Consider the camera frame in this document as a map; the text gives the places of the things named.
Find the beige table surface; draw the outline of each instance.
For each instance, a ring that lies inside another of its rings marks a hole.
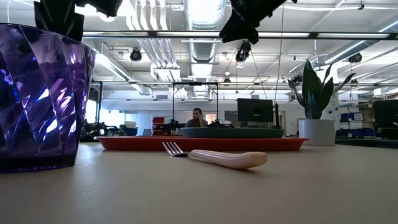
[[[398,223],[398,149],[272,152],[238,171],[80,144],[74,167],[0,175],[0,223]]]

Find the white ceiling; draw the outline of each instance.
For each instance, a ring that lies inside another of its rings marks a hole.
[[[340,0],[298,0],[299,4],[292,4],[287,1],[286,6],[297,7],[334,7]],[[346,0],[340,7],[359,6],[360,0]],[[397,0],[365,0],[367,6],[377,7],[396,7],[398,8]],[[167,1],[167,4],[172,3],[174,6],[182,5],[182,0]],[[0,22],[7,22],[7,4],[8,1],[0,0]],[[231,14],[231,7],[227,7],[225,22]],[[364,9],[349,10],[349,11],[295,11],[291,9],[284,9],[284,31],[323,31],[323,32],[371,32],[374,31],[384,21],[397,17],[398,10],[375,10]],[[12,2],[9,5],[9,17],[11,23],[25,24],[35,26],[33,8],[18,2]],[[167,9],[167,22],[170,30],[184,30],[185,19],[183,11],[173,11],[170,7]],[[274,12],[271,18],[265,18],[261,22],[258,31],[280,31],[282,22],[282,9],[279,8]],[[128,30],[124,17],[118,17],[114,22],[103,22],[99,17],[86,16],[85,30]],[[129,53],[133,47],[140,47],[136,39],[95,39],[97,44],[105,43],[112,51],[110,57],[117,61],[123,69],[131,72],[131,76],[139,81],[153,81],[149,72],[151,63],[146,61],[144,56],[141,62],[132,62],[129,59]],[[224,72],[231,73],[231,81],[235,81],[236,71],[238,71],[239,82],[251,82],[257,79],[256,68],[253,63],[253,58],[250,57],[243,68],[236,69],[234,61],[234,51],[240,45],[240,41],[230,42],[226,44],[218,44],[216,62],[220,63],[213,67],[213,80],[222,81]],[[350,43],[347,40],[318,40],[317,54],[329,54],[340,47]],[[256,45],[252,46],[254,59],[256,61],[257,69],[263,79],[269,79],[274,82],[278,76],[278,56],[270,54],[278,54],[280,48],[280,40],[260,40]],[[177,63],[181,67],[181,76],[185,78],[190,72],[189,64],[187,64],[188,49],[187,44],[181,43],[181,39],[172,39],[172,47],[177,59]],[[373,45],[361,52],[363,61],[382,54],[385,51],[398,47],[398,41],[384,41]],[[125,53],[123,57],[118,55],[119,52]],[[301,63],[301,60],[315,55],[313,40],[283,40],[282,41],[282,55],[279,75],[285,75],[292,68]],[[368,73],[376,71],[386,65],[398,62],[398,51],[385,55],[383,58],[375,60],[371,63],[358,67],[354,70],[357,74]],[[95,79],[97,80],[114,80],[115,76],[104,67],[96,65]],[[340,79],[344,79],[349,72],[339,74]],[[374,77],[373,81],[382,79],[383,77],[397,76],[397,72],[390,72],[387,74],[380,74]],[[113,86],[111,89],[132,89],[130,86]]]

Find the white plastic fork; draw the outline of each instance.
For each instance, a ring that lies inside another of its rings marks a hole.
[[[162,144],[170,156],[188,157],[188,155],[191,155],[233,169],[257,167],[268,161],[268,155],[265,152],[245,152],[234,154],[199,149],[192,150],[192,152],[183,152],[175,142],[163,142]]]

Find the potted plant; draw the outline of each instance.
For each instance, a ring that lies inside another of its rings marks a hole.
[[[313,70],[310,61],[306,61],[303,71],[302,93],[300,95],[293,81],[288,80],[289,87],[294,91],[298,103],[304,107],[306,119],[298,122],[300,138],[308,138],[306,144],[317,146],[335,145],[335,125],[330,119],[321,119],[322,111],[328,106],[332,95],[337,93],[351,78],[352,73],[337,88],[333,83],[333,77],[328,80],[333,64],[326,71],[323,81]]]

